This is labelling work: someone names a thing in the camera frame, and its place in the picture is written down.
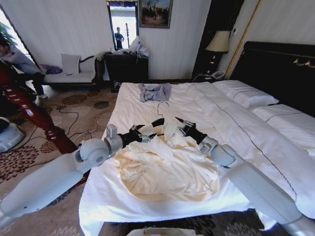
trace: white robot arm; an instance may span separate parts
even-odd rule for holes
[[[304,216],[293,199],[254,165],[240,157],[229,145],[196,129],[196,124],[176,118],[185,126],[179,127],[183,135],[196,140],[203,154],[211,155],[235,186],[262,213],[275,219],[293,236],[315,236],[315,222]]]
[[[279,222],[293,236],[315,236],[315,223],[304,216],[293,199],[251,163],[240,157],[229,145],[196,129],[196,124],[177,118],[184,136],[196,140],[203,154],[210,154],[253,205]],[[156,120],[153,127],[163,124]],[[107,126],[104,141],[90,139],[73,153],[62,155],[24,178],[0,203],[0,228],[18,217],[42,209],[71,188],[92,167],[100,166],[119,149],[133,141],[149,142],[156,134],[142,135],[133,126],[126,134],[116,134],[114,125]]]
[[[128,133],[117,134],[116,127],[110,124],[104,141],[87,140],[80,149],[64,154],[26,176],[0,202],[0,228],[24,214],[44,208],[75,185],[85,172],[100,166],[129,143],[147,143],[156,135],[143,135],[138,131],[140,127],[133,126]]]

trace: mirror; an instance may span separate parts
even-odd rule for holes
[[[138,35],[136,1],[107,1],[115,50],[128,49]]]

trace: crumpled fabric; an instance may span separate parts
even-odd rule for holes
[[[114,157],[118,177],[135,197],[147,201],[199,202],[219,190],[217,165],[183,137],[178,124],[146,125],[142,134],[158,133],[150,143],[133,142]]]
[[[169,83],[157,86],[139,84],[139,88],[141,91],[140,102],[146,102],[149,100],[161,102],[168,101],[172,89]]]

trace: black headboard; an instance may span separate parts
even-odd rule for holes
[[[230,79],[315,117],[315,45],[246,42]]]

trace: picture frame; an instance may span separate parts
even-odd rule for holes
[[[139,0],[139,26],[169,29],[173,0]]]

